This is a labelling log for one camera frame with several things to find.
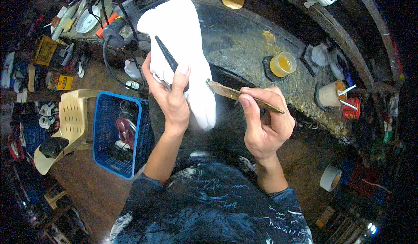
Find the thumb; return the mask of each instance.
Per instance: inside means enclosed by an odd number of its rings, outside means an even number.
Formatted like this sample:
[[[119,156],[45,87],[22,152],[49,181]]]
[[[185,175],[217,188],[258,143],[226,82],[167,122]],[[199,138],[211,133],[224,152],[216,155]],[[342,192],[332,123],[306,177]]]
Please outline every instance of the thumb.
[[[248,94],[240,95],[238,100],[244,109],[245,120],[247,121],[248,135],[251,137],[259,137],[262,132],[260,108],[258,107],[254,98]]]
[[[180,64],[175,70],[173,77],[173,88],[171,92],[183,95],[184,88],[189,82],[190,66],[188,64]]]

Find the nail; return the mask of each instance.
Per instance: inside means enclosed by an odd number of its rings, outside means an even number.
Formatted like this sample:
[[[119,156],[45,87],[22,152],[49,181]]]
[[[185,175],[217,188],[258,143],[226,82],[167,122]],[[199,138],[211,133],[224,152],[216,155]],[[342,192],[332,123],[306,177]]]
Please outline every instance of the nail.
[[[180,64],[177,67],[177,71],[180,71],[181,74],[187,75],[189,73],[189,65],[188,64]]]
[[[249,106],[249,101],[245,98],[240,98],[239,102],[241,103],[241,105],[243,106],[243,108],[247,108]]]

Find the hand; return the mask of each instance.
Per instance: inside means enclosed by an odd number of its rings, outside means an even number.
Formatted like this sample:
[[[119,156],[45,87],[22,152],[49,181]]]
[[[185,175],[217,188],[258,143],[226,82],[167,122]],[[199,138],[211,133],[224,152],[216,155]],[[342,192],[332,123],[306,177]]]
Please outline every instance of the hand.
[[[295,127],[295,120],[290,115],[285,98],[278,87],[241,88],[242,95],[239,102],[243,106],[247,131],[245,132],[245,146],[254,155],[257,161],[277,159],[276,151],[289,139]],[[263,100],[278,107],[284,114],[270,112],[260,118],[260,108],[254,98]]]
[[[161,107],[165,116],[165,131],[172,134],[183,135],[189,126],[190,110],[184,96],[183,90],[189,81],[189,65],[179,65],[173,78],[173,88],[166,91],[164,86],[154,79],[150,71],[151,53],[142,64],[142,71],[148,82],[150,93]]]

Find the white shoe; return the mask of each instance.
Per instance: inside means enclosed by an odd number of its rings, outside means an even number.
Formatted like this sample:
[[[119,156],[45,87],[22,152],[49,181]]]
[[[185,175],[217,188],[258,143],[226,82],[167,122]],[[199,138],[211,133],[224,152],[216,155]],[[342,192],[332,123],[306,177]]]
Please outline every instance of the white shoe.
[[[154,38],[156,35],[179,65],[190,65],[189,90],[184,97],[199,126],[204,130],[213,128],[216,122],[215,96],[206,85],[207,79],[212,80],[212,74],[203,55],[199,18],[193,2],[170,0],[146,11],[138,21],[138,31],[150,35],[150,70],[158,82],[166,87],[166,84],[172,84],[174,72]]]

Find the brown floor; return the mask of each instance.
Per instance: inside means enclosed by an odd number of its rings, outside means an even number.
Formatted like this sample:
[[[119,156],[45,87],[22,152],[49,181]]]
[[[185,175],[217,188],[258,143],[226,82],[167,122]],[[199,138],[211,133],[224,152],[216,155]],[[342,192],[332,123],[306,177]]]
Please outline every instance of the brown floor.
[[[122,81],[123,71],[114,71]],[[91,62],[85,76],[74,78],[72,90],[98,89],[119,94],[140,95],[117,83],[101,62]],[[94,102],[89,109],[92,124]],[[335,139],[318,130],[296,130],[293,139],[278,150],[289,185],[296,190],[300,206],[308,223],[327,207],[332,194],[319,186],[323,170],[338,160],[342,149]],[[52,174],[67,190],[67,195],[83,216],[93,243],[106,243],[110,229],[128,196],[132,180],[124,180],[97,166],[92,152],[83,150],[60,160],[51,168]]]

